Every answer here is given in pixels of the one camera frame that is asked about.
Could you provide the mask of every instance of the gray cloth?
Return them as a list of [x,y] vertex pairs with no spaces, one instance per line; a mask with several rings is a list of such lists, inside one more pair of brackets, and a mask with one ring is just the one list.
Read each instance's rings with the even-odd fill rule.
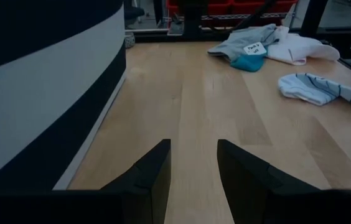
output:
[[222,42],[207,51],[214,56],[226,56],[229,60],[236,60],[241,54],[246,54],[244,47],[250,44],[261,42],[264,47],[279,40],[275,32],[276,25],[268,24],[263,27],[251,27],[233,31],[228,40]]

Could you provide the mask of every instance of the red storage container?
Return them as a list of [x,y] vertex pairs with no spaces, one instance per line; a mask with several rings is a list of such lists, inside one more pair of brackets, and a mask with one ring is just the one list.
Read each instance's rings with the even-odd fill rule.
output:
[[[232,0],[209,0],[207,12],[210,16],[227,15],[231,13],[231,3]],[[169,10],[169,17],[172,17],[174,13],[180,15],[177,0],[166,0],[166,5]]]
[[[271,7],[267,13],[287,13],[294,3],[298,0],[290,1],[277,1],[273,7]],[[252,14],[260,6],[262,6],[264,1],[252,1],[252,0],[232,0],[232,14]]]

